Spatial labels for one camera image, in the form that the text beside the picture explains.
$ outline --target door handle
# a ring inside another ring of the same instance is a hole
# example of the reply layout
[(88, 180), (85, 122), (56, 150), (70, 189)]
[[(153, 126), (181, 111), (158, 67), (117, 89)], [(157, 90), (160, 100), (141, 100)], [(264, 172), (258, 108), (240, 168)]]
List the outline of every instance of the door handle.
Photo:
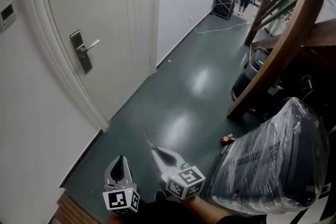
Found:
[(81, 52), (84, 51), (89, 51), (90, 49), (92, 49), (95, 45), (97, 45), (99, 43), (99, 39), (97, 39), (94, 43), (92, 43), (89, 47), (87, 48), (83, 48), (84, 43), (82, 45), (80, 45), (76, 50), (80, 50)]
[(85, 48), (85, 45), (84, 45), (84, 42), (83, 42), (83, 39), (82, 39), (82, 36), (79, 30), (71, 34), (70, 39), (71, 39), (72, 45), (74, 46), (78, 59), (84, 69), (84, 72), (85, 74), (87, 74), (92, 69), (92, 64), (88, 56), (88, 51), (92, 49), (95, 45), (97, 45), (99, 43), (99, 40), (97, 39), (89, 47)]

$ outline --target door frame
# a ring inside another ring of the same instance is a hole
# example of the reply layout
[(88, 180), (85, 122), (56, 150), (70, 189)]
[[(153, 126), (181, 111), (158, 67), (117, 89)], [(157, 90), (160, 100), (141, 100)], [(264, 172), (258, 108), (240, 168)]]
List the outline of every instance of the door frame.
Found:
[[(81, 112), (92, 123), (105, 131), (109, 123), (102, 116), (86, 88), (81, 82), (59, 33), (51, 13), (48, 0), (24, 0), (24, 12), (28, 23), (33, 25), (31, 31), (37, 39), (37, 45), (43, 52), (43, 57), (48, 63), (58, 81), (65, 91), (71, 96)], [(158, 43), (159, 0), (151, 0), (151, 33), (150, 33), (150, 75), (156, 72), (156, 50)]]

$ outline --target hallway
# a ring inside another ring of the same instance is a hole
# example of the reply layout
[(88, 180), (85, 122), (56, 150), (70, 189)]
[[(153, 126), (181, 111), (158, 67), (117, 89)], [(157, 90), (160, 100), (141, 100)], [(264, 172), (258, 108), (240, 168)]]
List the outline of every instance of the hallway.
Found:
[[(198, 31), (244, 23), (208, 15)], [(195, 31), (149, 77), (112, 119), (110, 127), (82, 160), (65, 185), (66, 193), (87, 212), (105, 221), (109, 212), (102, 198), (104, 171), (118, 155), (125, 155), (146, 202), (160, 189), (160, 176), (143, 134), (156, 146), (176, 151), (209, 177), (221, 145), (219, 138), (240, 137), (258, 125), (246, 114), (236, 123), (226, 119), (231, 88), (248, 59), (243, 46), (250, 25), (198, 34)], [(268, 35), (259, 31), (257, 39)]]

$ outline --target thermostat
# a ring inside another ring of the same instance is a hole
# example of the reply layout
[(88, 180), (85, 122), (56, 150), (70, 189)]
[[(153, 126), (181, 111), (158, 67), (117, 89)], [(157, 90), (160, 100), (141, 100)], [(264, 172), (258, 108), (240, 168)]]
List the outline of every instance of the thermostat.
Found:
[(0, 13), (0, 30), (3, 31), (15, 20), (16, 13), (13, 4), (4, 8)]

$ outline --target door lock plate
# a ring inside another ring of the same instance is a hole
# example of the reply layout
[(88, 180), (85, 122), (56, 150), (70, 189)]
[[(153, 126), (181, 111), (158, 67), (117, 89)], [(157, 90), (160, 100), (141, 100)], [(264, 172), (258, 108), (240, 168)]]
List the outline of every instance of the door lock plate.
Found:
[(74, 32), (73, 34), (71, 34), (70, 39), (72, 41), (72, 45), (74, 46), (78, 59), (84, 69), (84, 72), (85, 74), (87, 74), (92, 69), (92, 64), (89, 59), (87, 50), (85, 50), (85, 45), (84, 45), (82, 36), (80, 34), (80, 31), (78, 30)]

